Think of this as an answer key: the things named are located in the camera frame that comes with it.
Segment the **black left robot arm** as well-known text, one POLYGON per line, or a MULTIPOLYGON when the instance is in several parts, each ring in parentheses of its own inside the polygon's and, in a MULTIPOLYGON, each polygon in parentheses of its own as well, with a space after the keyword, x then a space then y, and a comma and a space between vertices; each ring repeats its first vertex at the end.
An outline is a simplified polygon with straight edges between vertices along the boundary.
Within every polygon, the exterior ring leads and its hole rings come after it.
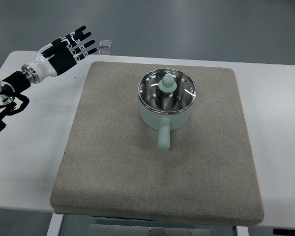
POLYGON ((33 76, 26 70, 16 71, 0 81, 0 132, 6 127, 3 118, 22 112, 30 100, 22 94, 31 86, 33 76))

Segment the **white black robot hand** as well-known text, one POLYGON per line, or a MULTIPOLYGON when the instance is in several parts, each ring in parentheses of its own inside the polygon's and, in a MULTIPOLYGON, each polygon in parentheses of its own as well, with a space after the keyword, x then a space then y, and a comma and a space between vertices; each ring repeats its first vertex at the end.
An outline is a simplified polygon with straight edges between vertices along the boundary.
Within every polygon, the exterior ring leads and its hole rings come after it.
POLYGON ((30 83, 38 84, 47 77, 59 76, 78 62, 97 52, 92 48, 95 40, 85 42, 91 32, 84 32, 81 26, 64 37, 59 37, 36 52, 32 61, 22 66, 21 72, 30 83))

